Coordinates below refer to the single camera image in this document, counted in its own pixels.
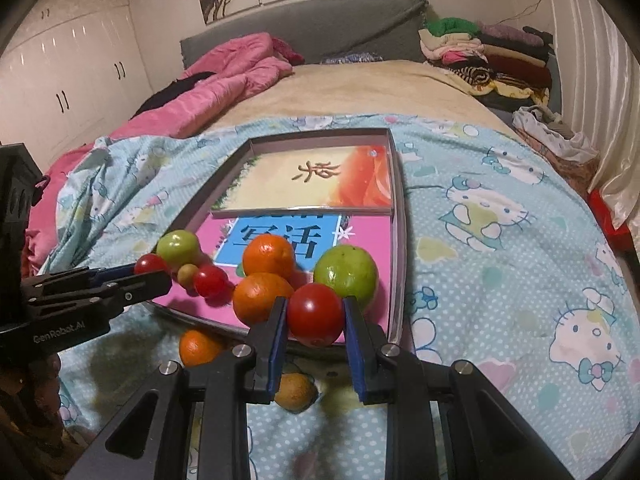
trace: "blue gripper pad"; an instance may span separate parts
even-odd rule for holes
[[[287,348],[287,329],[285,322],[287,320],[287,301],[284,302],[278,319],[278,327],[273,338],[273,346],[269,354],[269,381],[267,382],[267,391],[273,399],[280,387],[280,376],[282,375],[282,367],[284,366],[284,355]]]
[[[110,269],[99,270],[91,280],[91,286],[101,286],[105,283],[120,280],[127,276],[133,275],[133,268],[136,264],[126,264],[119,267],[111,267]]]
[[[366,394],[364,357],[360,351],[356,327],[353,323],[351,311],[348,308],[349,302],[343,300],[342,304],[344,306],[344,343],[347,348],[347,360],[351,370],[351,382],[360,402],[364,402]]]

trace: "screw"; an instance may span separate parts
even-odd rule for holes
[[[469,375],[474,371],[474,366],[469,361],[465,360],[456,361],[453,367],[460,375]]]
[[[251,352],[253,351],[254,349],[245,344],[236,345],[232,350],[233,355],[235,355],[236,357],[247,357],[248,355],[251,355]]]
[[[380,347],[380,351],[382,352],[382,355],[385,355],[386,357],[398,357],[400,355],[400,347],[392,343],[382,345]]]
[[[162,375],[171,375],[171,374],[176,373],[178,371],[179,366],[180,365],[175,361],[167,361],[165,363],[162,363],[158,367],[158,370],[160,370],[160,373]]]

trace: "gray headboard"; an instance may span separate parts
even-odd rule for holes
[[[254,32],[285,40],[318,63],[327,56],[372,52],[423,62],[417,31],[426,0],[302,0],[224,20],[180,42],[184,67],[215,46]]]

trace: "pink comforter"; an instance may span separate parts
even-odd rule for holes
[[[279,79],[291,74],[293,51],[282,40],[266,32],[251,34],[227,41],[207,52],[180,78],[198,72],[216,74],[199,81],[193,90],[156,110],[148,110],[115,130],[109,137],[114,140],[143,135],[185,139],[196,134],[213,118],[231,105],[263,92]],[[51,177],[42,199],[31,209],[26,231],[25,252],[30,272],[36,273],[51,250],[58,243],[56,233],[56,201],[72,171],[92,149],[86,144],[65,153],[49,168]]]

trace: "small fruit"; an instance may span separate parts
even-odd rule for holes
[[[198,266],[184,264],[178,269],[177,281],[185,290],[193,290],[193,278],[198,272]]]
[[[363,248],[339,244],[320,256],[314,282],[330,286],[341,298],[355,296],[364,312],[378,290],[378,267]]]
[[[247,276],[270,272],[288,280],[296,266],[296,255],[286,238],[269,233],[249,242],[242,253],[242,269]]]
[[[213,264],[204,264],[194,275],[193,286],[203,298],[215,298],[228,287],[226,272]]]
[[[326,285],[307,283],[289,298],[287,326],[303,345],[329,346],[344,329],[342,300]]]
[[[274,400],[288,412],[299,413],[311,406],[317,395],[316,385],[306,375],[283,374]]]
[[[158,240],[158,254],[173,270],[185,264],[196,264],[200,258],[200,241],[198,237],[184,229],[165,234]]]
[[[293,287],[283,277],[256,272],[236,285],[233,295],[234,312],[241,322],[252,326],[267,321],[278,296],[290,298],[292,294]]]
[[[186,367],[209,363],[224,349],[221,341],[199,330],[187,330],[182,334],[178,346],[180,359]]]
[[[154,272],[155,270],[164,270],[167,274],[171,273],[169,266],[157,254],[143,254],[136,261],[133,267],[134,274],[144,274],[145,272]]]

